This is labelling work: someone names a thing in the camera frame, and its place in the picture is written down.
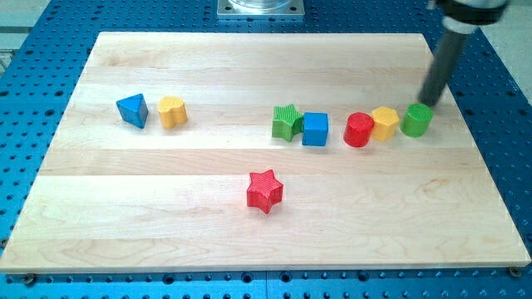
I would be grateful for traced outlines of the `robot arm end black white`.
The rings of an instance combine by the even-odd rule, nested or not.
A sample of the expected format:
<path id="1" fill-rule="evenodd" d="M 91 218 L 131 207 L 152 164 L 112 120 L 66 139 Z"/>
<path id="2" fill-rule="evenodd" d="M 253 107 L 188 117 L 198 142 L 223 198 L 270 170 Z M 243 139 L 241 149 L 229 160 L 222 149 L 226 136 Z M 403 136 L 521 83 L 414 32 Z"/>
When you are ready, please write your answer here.
<path id="1" fill-rule="evenodd" d="M 468 35 L 478 27 L 498 22 L 510 0 L 429 0 L 429 9 L 440 8 L 442 24 L 451 32 Z"/>

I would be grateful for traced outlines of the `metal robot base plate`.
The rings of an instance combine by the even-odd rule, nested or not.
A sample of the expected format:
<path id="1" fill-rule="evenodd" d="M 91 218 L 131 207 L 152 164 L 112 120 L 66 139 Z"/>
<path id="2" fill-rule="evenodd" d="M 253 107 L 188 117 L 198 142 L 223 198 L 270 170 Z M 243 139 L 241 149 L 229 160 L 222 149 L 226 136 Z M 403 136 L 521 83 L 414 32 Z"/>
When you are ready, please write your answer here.
<path id="1" fill-rule="evenodd" d="M 218 0 L 219 17 L 301 17 L 304 0 Z"/>

